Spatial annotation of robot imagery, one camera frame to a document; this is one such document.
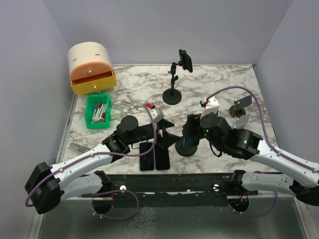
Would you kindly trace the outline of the black phone with white edge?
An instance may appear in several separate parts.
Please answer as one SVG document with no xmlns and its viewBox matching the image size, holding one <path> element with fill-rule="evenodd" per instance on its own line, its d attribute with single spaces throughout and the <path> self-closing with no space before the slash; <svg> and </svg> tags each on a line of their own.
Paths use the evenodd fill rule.
<svg viewBox="0 0 319 239">
<path fill-rule="evenodd" d="M 151 142 L 143 142 L 140 144 L 140 154 L 148 151 L 152 146 Z M 140 170 L 152 171 L 154 170 L 154 153 L 150 151 L 148 154 L 140 156 Z"/>
</svg>

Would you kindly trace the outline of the short black phone stand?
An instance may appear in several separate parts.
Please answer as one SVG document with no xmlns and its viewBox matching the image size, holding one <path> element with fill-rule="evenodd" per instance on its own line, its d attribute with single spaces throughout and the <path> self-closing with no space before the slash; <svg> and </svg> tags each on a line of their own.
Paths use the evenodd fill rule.
<svg viewBox="0 0 319 239">
<path fill-rule="evenodd" d="M 175 149 L 179 155 L 184 157 L 190 157 L 196 153 L 198 146 L 184 147 L 184 138 L 185 138 L 184 136 L 181 136 L 180 140 L 175 143 Z"/>
</svg>

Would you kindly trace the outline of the brown round base phone stand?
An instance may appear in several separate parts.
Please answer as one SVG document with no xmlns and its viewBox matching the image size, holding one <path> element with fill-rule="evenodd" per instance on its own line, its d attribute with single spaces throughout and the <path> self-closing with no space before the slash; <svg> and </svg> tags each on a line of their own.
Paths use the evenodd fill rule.
<svg viewBox="0 0 319 239">
<path fill-rule="evenodd" d="M 234 101 L 229 108 L 229 114 L 232 118 L 241 118 L 246 114 L 245 108 L 252 104 L 252 96 L 246 96 L 242 99 Z"/>
</svg>

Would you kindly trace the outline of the tall black phone stand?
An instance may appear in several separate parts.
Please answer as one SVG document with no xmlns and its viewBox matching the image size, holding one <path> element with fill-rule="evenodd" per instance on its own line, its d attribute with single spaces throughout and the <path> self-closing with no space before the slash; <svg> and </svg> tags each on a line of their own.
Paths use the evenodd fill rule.
<svg viewBox="0 0 319 239">
<path fill-rule="evenodd" d="M 170 87 L 170 89 L 165 90 L 163 95 L 162 95 L 163 101 L 168 105 L 177 105 L 181 101 L 181 98 L 182 98 L 180 91 L 175 89 L 174 85 L 175 85 L 175 82 L 178 80 L 178 75 L 176 74 L 176 68 L 177 68 L 177 66 L 182 67 L 181 55 L 183 53 L 186 53 L 186 51 L 180 49 L 179 50 L 180 60 L 177 63 L 173 62 L 171 64 L 171 67 L 170 67 L 169 73 L 171 74 L 171 80 L 170 80 L 171 87 Z"/>
</svg>

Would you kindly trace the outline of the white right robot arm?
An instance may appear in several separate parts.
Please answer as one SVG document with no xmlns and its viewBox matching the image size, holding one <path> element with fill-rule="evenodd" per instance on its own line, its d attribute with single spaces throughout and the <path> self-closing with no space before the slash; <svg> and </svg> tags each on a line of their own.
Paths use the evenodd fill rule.
<svg viewBox="0 0 319 239">
<path fill-rule="evenodd" d="M 318 206 L 319 164 L 302 159 L 268 144 L 262 136 L 244 128 L 232 128 L 215 113 L 190 114 L 182 127 L 184 147 L 195 147 L 205 138 L 220 154 L 251 160 L 275 169 L 276 173 L 257 174 L 235 171 L 229 189 L 235 195 L 244 191 L 273 191 L 295 196 Z"/>
</svg>

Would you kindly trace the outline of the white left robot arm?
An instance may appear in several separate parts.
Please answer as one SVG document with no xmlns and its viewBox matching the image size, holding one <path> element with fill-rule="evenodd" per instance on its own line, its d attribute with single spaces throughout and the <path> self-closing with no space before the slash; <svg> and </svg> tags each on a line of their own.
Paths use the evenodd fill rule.
<svg viewBox="0 0 319 239">
<path fill-rule="evenodd" d="M 122 118 L 110 136 L 84 154 L 50 166 L 46 162 L 36 165 L 24 186 L 27 192 L 25 206 L 44 214 L 68 198 L 85 194 L 106 196 L 110 193 L 106 173 L 89 174 L 89 171 L 123 157 L 134 157 L 130 145 L 135 143 L 153 140 L 146 151 L 137 154 L 138 157 L 152 154 L 157 148 L 170 147 L 178 140 L 177 135 L 167 132 L 171 127 L 174 123 L 155 115 L 146 125 L 139 125 L 134 116 Z"/>
</svg>

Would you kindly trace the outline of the silver folding phone stand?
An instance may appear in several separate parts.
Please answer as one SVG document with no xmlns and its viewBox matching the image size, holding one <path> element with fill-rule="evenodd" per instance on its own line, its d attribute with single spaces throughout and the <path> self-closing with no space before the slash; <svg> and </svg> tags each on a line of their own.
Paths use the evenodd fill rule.
<svg viewBox="0 0 319 239">
<path fill-rule="evenodd" d="M 232 124 L 232 128 L 236 129 L 244 129 L 250 120 L 250 114 L 243 115 L 241 117 L 235 117 L 234 122 Z"/>
</svg>

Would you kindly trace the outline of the black phone with pink edge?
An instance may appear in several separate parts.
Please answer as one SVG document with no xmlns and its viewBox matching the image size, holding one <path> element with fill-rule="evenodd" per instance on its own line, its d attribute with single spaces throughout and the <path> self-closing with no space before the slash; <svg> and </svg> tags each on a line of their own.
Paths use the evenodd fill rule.
<svg viewBox="0 0 319 239">
<path fill-rule="evenodd" d="M 159 145 L 155 146 L 155 165 L 156 165 L 156 170 L 170 169 L 168 148 L 162 148 Z"/>
</svg>

